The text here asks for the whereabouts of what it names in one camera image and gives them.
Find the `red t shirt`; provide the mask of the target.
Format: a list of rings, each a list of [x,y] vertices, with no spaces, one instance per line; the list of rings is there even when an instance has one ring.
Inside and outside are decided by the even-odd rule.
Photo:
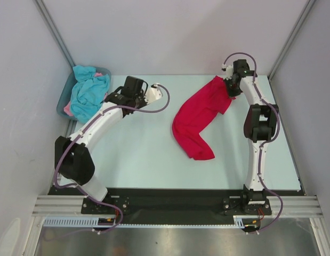
[[[231,103],[224,79],[215,76],[181,106],[172,122],[172,133],[189,158],[196,161],[215,158],[200,133],[218,114],[225,114]]]

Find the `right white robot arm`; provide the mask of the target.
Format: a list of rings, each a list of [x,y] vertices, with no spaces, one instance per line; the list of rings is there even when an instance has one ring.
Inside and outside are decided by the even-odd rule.
[[[240,208],[246,214],[254,213],[266,200],[264,185],[265,155],[269,143],[276,140],[280,130],[279,108],[269,103],[257,82],[255,71],[250,70],[245,59],[224,63],[225,83],[230,98],[244,94],[249,109],[244,122],[243,133],[248,139],[249,166],[243,188]]]

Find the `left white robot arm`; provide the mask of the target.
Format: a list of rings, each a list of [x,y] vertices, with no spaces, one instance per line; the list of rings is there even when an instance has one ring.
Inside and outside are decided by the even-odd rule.
[[[100,213],[108,212],[112,200],[108,189],[95,176],[95,165],[91,151],[100,137],[126,115],[147,105],[146,93],[149,85],[140,78],[127,76],[123,86],[108,94],[100,109],[81,129],[69,137],[60,136],[55,141],[54,184],[59,188],[58,175],[70,180],[86,195],[94,198],[93,206]]]

